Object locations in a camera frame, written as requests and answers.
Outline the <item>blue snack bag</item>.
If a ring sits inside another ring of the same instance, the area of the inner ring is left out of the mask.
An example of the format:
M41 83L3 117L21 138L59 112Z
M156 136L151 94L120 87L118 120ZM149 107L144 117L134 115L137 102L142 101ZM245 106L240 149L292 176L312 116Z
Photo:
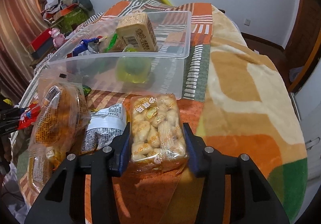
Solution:
M74 49L70 53L67 54L67 58L98 54L100 52L99 40L99 38L81 40L80 43L76 47L74 47Z

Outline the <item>puffed snack clear pack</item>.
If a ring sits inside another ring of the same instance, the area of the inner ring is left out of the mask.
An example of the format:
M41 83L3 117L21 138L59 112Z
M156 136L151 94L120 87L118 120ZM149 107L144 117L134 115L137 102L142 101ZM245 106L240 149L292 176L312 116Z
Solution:
M188 160L179 107L173 94L130 101L131 163L139 173L171 171Z

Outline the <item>pink plush toy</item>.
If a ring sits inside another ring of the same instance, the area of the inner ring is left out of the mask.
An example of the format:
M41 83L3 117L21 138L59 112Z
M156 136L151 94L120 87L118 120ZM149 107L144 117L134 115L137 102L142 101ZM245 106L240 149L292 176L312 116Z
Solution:
M56 49L60 48L66 42L65 36L58 28L52 28L51 37L53 39L53 45Z

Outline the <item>orange beige fleece blanket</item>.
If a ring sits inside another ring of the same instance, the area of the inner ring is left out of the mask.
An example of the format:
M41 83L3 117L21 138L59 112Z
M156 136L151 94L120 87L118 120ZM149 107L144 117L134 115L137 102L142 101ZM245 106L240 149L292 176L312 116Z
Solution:
M201 44L194 28L191 49L206 61L205 75L191 75L179 100L182 120L220 152L248 154L294 221L306 191L307 151L284 81L220 10L212 7L205 18L212 36Z

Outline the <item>green gift box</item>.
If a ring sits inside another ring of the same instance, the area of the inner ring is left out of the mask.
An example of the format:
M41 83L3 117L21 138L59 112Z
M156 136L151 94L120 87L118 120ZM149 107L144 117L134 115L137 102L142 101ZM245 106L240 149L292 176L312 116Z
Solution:
M60 18L58 28L63 34L73 32L80 24L88 19L87 13L80 7L76 7L70 13Z

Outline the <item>red and black box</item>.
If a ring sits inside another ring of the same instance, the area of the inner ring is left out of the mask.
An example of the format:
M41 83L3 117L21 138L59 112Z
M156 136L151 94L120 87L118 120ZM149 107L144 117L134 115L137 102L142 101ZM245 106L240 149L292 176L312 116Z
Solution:
M48 51L54 49L51 32L51 28L46 29L28 45L27 50L34 60L41 58Z

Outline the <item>tan wafer biscuit pack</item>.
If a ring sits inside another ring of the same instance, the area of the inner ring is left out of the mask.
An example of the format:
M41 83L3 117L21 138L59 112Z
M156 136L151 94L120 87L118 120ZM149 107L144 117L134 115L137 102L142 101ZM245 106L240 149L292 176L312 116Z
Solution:
M132 46L136 51L156 52L158 50L152 23L145 12L122 17L115 31L122 43Z

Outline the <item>red cartoon snack bag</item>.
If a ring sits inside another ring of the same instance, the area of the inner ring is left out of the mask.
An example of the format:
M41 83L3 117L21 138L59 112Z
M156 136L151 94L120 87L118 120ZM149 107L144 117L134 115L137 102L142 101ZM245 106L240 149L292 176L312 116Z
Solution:
M20 116L18 130L22 130L31 126L37 120L41 106L38 102L33 102L27 107Z

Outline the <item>white yellow patterned snack bag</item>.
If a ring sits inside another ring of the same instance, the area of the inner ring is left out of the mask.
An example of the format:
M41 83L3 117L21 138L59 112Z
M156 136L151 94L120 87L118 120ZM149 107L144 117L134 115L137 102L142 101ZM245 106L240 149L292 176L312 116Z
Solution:
M91 153L110 145L116 136L124 132L126 124L126 109L121 103L93 113L84 134L80 153Z

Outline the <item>striped orange curtain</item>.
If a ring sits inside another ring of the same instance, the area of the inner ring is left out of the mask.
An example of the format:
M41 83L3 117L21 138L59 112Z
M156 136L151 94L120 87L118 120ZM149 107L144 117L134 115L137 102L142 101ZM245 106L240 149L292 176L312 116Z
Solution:
M33 79L27 47L46 29L38 0L1 0L1 93L14 103Z

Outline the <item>white wall socket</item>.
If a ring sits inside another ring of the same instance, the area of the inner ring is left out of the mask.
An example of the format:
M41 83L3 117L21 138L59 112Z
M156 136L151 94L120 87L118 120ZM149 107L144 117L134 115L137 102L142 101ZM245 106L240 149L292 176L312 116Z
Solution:
M249 26L250 25L250 20L249 19L245 19L244 20L244 25Z

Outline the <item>orange bread clear pack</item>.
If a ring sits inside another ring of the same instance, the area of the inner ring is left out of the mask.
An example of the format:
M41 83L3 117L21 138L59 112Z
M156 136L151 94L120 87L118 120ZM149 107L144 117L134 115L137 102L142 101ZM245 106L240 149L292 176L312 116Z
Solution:
M66 74L39 80L40 113L28 147L28 184L39 194L90 121L82 84Z

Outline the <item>clear plastic storage bin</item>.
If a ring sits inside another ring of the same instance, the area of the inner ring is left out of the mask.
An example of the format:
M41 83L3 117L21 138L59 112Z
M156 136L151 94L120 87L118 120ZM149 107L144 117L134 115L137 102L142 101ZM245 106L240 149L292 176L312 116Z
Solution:
M85 51L73 56L72 51L82 40L112 38L121 18L101 19L72 34L49 59L47 67L80 76L83 84L93 90L140 95L172 93L180 99L190 53L192 14L189 11L162 11L147 15L156 35L156 52Z

